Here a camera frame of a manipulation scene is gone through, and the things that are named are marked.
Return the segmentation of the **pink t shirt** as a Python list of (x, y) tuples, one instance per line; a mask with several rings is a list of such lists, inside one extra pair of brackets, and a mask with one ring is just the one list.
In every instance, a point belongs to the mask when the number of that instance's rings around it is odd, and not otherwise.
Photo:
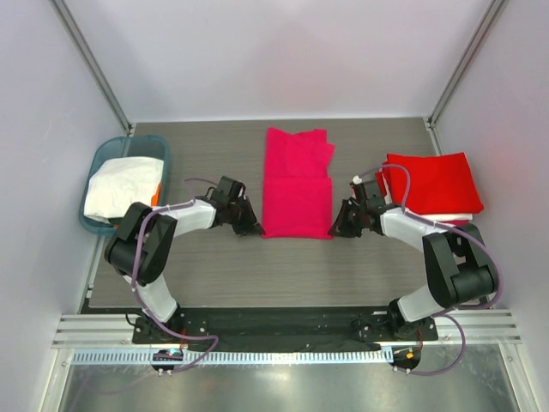
[(335, 145), (326, 130), (298, 133), (270, 127), (262, 189), (265, 239), (330, 239)]

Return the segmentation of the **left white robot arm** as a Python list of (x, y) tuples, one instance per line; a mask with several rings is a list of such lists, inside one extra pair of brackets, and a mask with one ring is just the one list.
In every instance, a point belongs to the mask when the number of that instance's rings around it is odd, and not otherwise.
[(231, 226), (238, 236), (264, 235), (244, 183), (227, 176), (203, 196), (166, 206), (132, 203), (105, 250), (105, 260), (136, 297), (152, 332), (162, 342), (183, 339), (179, 304), (164, 271), (172, 242), (195, 231)]

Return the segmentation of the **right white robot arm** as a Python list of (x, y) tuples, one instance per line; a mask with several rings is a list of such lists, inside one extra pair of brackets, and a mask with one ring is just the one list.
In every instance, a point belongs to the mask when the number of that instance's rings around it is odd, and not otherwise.
[(376, 180), (356, 176), (350, 187), (352, 195), (342, 201), (329, 235), (358, 238), (367, 229), (423, 253), (425, 286), (388, 305), (392, 337), (409, 339), (431, 316), (497, 293), (499, 273), (475, 225), (431, 222), (386, 203)]

